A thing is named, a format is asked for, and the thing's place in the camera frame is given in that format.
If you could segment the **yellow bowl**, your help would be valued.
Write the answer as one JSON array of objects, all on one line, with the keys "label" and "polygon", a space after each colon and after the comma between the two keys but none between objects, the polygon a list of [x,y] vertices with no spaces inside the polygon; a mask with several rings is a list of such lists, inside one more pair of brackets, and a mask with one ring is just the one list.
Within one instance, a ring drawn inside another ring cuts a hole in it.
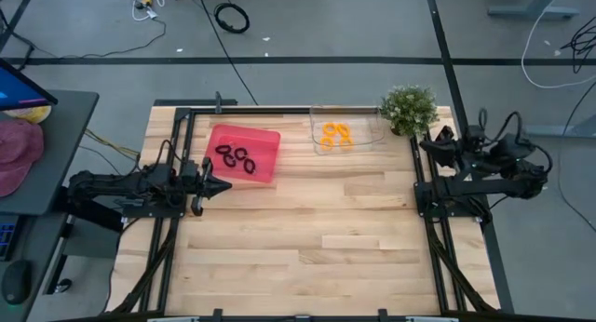
[{"label": "yellow bowl", "polygon": [[26,120],[31,124],[39,124],[49,117],[51,110],[52,110],[52,107],[47,105],[47,106],[37,106],[37,107],[31,107],[31,108],[7,110],[7,111],[4,111],[4,114],[6,114],[12,118]]}]

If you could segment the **small potted green plant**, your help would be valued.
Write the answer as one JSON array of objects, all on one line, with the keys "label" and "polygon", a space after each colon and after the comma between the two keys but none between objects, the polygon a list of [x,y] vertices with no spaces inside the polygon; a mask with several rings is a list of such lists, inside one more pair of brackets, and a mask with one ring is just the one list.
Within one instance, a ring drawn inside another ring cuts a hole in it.
[{"label": "small potted green plant", "polygon": [[439,121],[436,96],[430,87],[393,87],[382,98],[380,115],[398,136],[418,136]]}]

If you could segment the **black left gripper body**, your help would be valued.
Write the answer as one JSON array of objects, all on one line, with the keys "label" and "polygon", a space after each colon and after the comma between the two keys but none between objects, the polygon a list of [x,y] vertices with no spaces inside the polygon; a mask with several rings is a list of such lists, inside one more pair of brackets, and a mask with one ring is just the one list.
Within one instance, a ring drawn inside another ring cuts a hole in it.
[{"label": "black left gripper body", "polygon": [[212,173],[212,162],[209,157],[203,158],[201,168],[202,172],[196,175],[195,196],[191,201],[191,210],[196,216],[201,216],[203,214],[202,203],[206,198],[206,184]]}]

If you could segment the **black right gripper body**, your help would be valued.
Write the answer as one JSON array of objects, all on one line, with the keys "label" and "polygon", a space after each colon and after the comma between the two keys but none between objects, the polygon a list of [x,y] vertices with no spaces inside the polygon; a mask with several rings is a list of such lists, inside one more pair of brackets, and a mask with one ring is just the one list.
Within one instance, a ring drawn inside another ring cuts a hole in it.
[{"label": "black right gripper body", "polygon": [[445,125],[439,133],[439,141],[446,141],[448,146],[454,148],[454,165],[449,168],[463,169],[465,164],[462,159],[462,143],[456,138],[453,129]]}]

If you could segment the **black side table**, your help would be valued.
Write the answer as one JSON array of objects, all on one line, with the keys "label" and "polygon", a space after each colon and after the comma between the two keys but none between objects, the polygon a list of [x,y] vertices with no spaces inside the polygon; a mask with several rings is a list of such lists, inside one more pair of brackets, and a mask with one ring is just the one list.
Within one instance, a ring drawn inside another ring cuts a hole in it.
[{"label": "black side table", "polygon": [[47,213],[44,216],[28,217],[22,221],[11,259],[8,262],[0,262],[0,287],[8,266],[13,261],[24,259],[31,264],[31,291],[28,298],[18,305],[7,303],[0,293],[0,322],[25,322],[27,320],[37,293],[43,284],[67,218],[68,216],[64,213]]}]

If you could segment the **clear plastic bin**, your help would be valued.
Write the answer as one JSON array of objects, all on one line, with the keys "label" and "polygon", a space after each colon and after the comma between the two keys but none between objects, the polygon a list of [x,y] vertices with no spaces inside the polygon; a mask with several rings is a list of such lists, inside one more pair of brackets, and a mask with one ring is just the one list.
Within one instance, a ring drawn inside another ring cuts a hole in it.
[{"label": "clear plastic bin", "polygon": [[[383,119],[376,106],[313,105],[309,109],[309,119],[314,150],[320,155],[371,151],[373,146],[385,137],[384,129],[381,126]],[[320,139],[326,136],[322,132],[322,127],[325,123],[330,122],[335,125],[337,123],[349,125],[349,137],[354,142],[351,151],[342,151],[339,148],[341,136],[338,133],[332,136],[334,148],[331,151],[323,151],[320,148]]]}]

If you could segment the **pink cap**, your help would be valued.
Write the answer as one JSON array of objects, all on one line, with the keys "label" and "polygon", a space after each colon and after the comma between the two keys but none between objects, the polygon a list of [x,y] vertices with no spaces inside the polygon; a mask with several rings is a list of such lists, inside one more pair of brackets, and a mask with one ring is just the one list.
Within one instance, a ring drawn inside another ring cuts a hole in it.
[{"label": "pink cap", "polygon": [[44,152],[42,128],[23,119],[0,121],[0,197],[13,194]]}]

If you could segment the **computer monitor with blue screen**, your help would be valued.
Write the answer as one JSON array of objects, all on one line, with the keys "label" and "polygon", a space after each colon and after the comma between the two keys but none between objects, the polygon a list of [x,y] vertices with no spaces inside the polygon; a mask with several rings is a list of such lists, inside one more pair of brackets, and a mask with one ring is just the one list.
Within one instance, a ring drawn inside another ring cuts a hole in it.
[{"label": "computer monitor with blue screen", "polygon": [[57,105],[58,100],[0,59],[0,111]]}]

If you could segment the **black computer mouse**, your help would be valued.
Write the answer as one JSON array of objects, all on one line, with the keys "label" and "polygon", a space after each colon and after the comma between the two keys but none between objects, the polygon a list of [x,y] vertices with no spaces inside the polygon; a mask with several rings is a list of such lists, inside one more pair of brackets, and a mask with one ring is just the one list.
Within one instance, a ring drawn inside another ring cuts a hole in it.
[{"label": "black computer mouse", "polygon": [[24,303],[32,290],[32,263],[13,261],[0,280],[0,295],[10,305]]}]

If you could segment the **pink plastic bin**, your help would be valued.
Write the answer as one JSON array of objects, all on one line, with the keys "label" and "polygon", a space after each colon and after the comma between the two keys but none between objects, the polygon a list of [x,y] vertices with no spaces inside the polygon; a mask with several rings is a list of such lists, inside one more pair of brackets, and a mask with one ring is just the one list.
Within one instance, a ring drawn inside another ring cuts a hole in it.
[{"label": "pink plastic bin", "polygon": [[[245,148],[248,151],[247,158],[252,159],[256,164],[255,173],[247,174],[243,169],[243,161],[237,160],[234,168],[227,167],[223,161],[223,154],[215,152],[215,148],[223,144],[232,146],[230,153],[232,156],[236,148]],[[210,158],[213,164],[212,173],[218,178],[270,183],[276,168],[279,145],[280,134],[277,131],[217,124],[211,131],[205,156]]]}]

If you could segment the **dark grey desk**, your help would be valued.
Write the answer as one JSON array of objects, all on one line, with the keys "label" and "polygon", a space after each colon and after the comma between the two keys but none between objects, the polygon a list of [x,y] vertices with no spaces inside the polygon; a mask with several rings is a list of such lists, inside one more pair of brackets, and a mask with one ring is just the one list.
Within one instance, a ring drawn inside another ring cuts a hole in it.
[{"label": "dark grey desk", "polygon": [[98,93],[90,91],[55,89],[49,93],[58,103],[40,123],[43,155],[15,193],[0,197],[0,214],[41,216],[52,210],[99,99]]}]

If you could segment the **black computer keyboard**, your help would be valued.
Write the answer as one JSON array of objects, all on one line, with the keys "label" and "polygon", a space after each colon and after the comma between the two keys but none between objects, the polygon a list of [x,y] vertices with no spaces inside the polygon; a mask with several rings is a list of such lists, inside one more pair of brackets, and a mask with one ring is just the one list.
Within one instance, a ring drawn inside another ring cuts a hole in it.
[{"label": "black computer keyboard", "polygon": [[0,262],[10,260],[20,228],[21,219],[18,215],[0,215]]}]

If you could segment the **black aluminium table frame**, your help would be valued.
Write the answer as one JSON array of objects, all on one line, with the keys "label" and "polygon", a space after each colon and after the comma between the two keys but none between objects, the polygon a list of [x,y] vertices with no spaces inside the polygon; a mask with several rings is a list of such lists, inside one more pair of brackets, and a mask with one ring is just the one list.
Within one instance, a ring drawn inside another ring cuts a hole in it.
[{"label": "black aluminium table frame", "polygon": [[485,236],[497,181],[438,169],[374,106],[167,104],[108,307],[157,322],[493,322]]}]

